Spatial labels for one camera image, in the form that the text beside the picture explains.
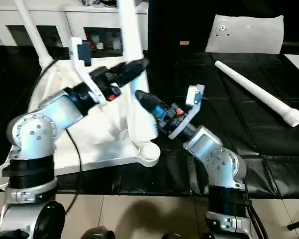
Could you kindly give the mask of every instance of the blue component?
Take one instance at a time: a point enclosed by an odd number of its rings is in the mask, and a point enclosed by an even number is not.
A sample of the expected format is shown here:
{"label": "blue component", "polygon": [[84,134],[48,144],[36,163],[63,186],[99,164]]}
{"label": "blue component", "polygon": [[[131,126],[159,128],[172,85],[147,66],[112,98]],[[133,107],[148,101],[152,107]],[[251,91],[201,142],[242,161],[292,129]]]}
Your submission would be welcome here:
{"label": "blue component", "polygon": [[154,114],[157,116],[157,118],[161,118],[162,116],[164,116],[165,111],[159,106],[156,106],[154,109]]}

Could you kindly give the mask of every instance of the black base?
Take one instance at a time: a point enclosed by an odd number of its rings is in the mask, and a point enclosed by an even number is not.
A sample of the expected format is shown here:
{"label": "black base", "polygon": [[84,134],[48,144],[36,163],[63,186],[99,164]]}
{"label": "black base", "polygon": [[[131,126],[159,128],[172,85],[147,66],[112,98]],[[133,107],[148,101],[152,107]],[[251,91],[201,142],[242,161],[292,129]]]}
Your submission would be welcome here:
{"label": "black base", "polygon": [[292,224],[288,225],[288,229],[289,229],[290,231],[292,231],[292,230],[294,230],[294,229],[296,229],[296,228],[299,228],[299,222],[292,223]]}

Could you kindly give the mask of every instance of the red component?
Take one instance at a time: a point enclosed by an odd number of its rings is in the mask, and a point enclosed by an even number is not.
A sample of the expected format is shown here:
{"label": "red component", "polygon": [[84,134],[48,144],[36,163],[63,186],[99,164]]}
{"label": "red component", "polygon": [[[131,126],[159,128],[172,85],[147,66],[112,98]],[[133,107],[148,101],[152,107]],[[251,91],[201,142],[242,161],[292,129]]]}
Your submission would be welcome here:
{"label": "red component", "polygon": [[176,112],[177,112],[178,115],[183,115],[184,114],[184,112],[181,108],[176,109]]}
{"label": "red component", "polygon": [[112,101],[112,100],[114,100],[115,98],[116,98],[115,95],[110,95],[110,96],[108,97],[109,101]]}

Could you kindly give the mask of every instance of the white tube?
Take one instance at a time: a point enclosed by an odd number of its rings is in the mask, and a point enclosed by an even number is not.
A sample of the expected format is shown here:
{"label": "white tube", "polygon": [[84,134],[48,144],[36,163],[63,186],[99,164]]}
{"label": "white tube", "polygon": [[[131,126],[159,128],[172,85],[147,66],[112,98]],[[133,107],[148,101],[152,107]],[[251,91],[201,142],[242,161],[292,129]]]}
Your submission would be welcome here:
{"label": "white tube", "polygon": [[283,119],[292,127],[295,127],[299,124],[299,111],[293,109],[286,105],[284,102],[280,101],[267,91],[263,90],[258,85],[254,84],[244,76],[240,75],[236,71],[232,70],[227,65],[223,64],[220,61],[216,61],[214,64],[217,68],[219,68],[222,72],[232,78],[234,81],[243,86],[246,90],[260,99],[263,103],[265,103],[268,107],[273,109],[276,113],[281,115]]}
{"label": "white tube", "polygon": [[52,57],[49,55],[46,47],[42,41],[42,38],[34,24],[28,9],[24,3],[24,0],[14,0],[16,8],[18,9],[19,15],[23,20],[24,27],[32,41],[36,53],[39,57],[39,63],[41,68],[46,67],[50,62],[52,62]]}
{"label": "white tube", "polygon": [[[138,29],[137,14],[134,0],[118,0],[121,32],[123,39],[123,56],[126,62],[144,57],[140,34]],[[129,90],[124,92],[127,106],[127,125],[130,139],[137,141],[149,141],[158,136],[156,121],[151,114],[142,108],[135,97],[135,91],[149,92],[147,74],[143,72],[129,84]]]}

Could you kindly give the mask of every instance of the white plastic part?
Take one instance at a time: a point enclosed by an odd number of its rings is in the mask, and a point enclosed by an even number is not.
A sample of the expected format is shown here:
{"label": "white plastic part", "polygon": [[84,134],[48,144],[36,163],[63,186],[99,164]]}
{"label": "white plastic part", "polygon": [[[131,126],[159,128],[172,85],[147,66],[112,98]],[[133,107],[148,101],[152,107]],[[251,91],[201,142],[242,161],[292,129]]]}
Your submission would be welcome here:
{"label": "white plastic part", "polygon": [[[126,62],[144,57],[137,22],[134,0],[117,1],[123,40],[123,57]],[[135,97],[136,90],[149,92],[147,74],[144,71],[139,77],[128,84],[123,91],[125,105],[127,106],[126,119],[129,137],[139,144],[141,141],[150,141],[158,136],[156,121]]]}
{"label": "white plastic part", "polygon": [[232,78],[234,81],[243,86],[247,91],[252,93],[258,99],[260,99],[263,103],[265,103],[268,107],[273,109],[276,113],[278,113],[286,123],[290,126],[295,127],[299,124],[299,111],[297,109],[293,109],[286,105],[284,102],[280,101],[276,97],[272,96],[267,91],[263,90],[261,87],[257,86],[244,76],[240,75],[236,71],[232,70],[227,65],[223,64],[220,61],[216,61],[214,64],[217,68],[219,68],[222,72]]}
{"label": "white plastic part", "polygon": [[43,40],[30,16],[30,12],[24,3],[24,0],[14,0],[14,3],[18,9],[20,17],[23,20],[24,27],[32,41],[35,51],[38,54],[40,66],[44,68],[52,62],[53,59],[46,50]]}
{"label": "white plastic part", "polygon": [[78,53],[78,45],[82,45],[82,39],[79,37],[71,37],[70,41],[70,59],[73,65],[73,69],[75,73],[78,75],[80,82],[83,81],[89,87],[90,96],[96,102],[104,105],[106,103],[106,99],[103,93],[100,91],[98,86],[95,82],[91,79],[88,72],[83,69],[84,68],[84,61],[79,60],[79,53]]}

